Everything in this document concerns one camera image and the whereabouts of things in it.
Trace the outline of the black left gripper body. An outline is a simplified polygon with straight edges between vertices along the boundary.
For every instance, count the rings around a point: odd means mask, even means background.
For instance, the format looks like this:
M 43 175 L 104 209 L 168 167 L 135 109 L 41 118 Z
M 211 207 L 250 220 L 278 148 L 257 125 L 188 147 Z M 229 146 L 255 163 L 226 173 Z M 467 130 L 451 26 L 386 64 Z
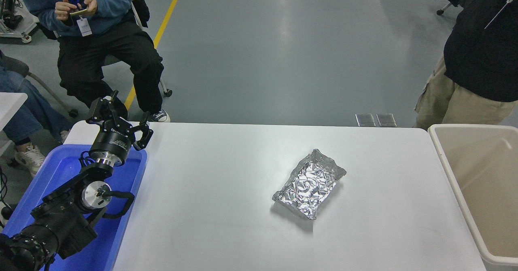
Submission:
M 89 150 L 89 156 L 93 159 L 115 156 L 118 161 L 125 161 L 131 149 L 131 140 L 110 129 L 108 131 L 100 131 Z

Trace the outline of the seated person's left hand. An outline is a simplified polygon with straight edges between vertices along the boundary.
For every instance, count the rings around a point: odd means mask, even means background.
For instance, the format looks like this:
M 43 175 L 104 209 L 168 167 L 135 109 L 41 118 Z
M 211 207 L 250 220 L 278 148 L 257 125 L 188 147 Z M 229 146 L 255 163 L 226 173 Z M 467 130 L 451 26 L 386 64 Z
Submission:
M 97 0 L 84 0 L 85 9 L 82 10 L 81 16 L 87 17 L 96 14 L 98 10 Z

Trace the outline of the seated person's right hand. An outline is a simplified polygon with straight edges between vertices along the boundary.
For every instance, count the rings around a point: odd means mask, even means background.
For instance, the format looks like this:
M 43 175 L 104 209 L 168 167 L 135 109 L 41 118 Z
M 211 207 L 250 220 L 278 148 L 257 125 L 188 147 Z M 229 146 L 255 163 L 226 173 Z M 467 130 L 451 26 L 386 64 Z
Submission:
M 72 12 L 78 10 L 77 4 L 70 3 L 70 0 L 60 0 L 54 5 L 54 14 L 57 20 L 66 22 Z

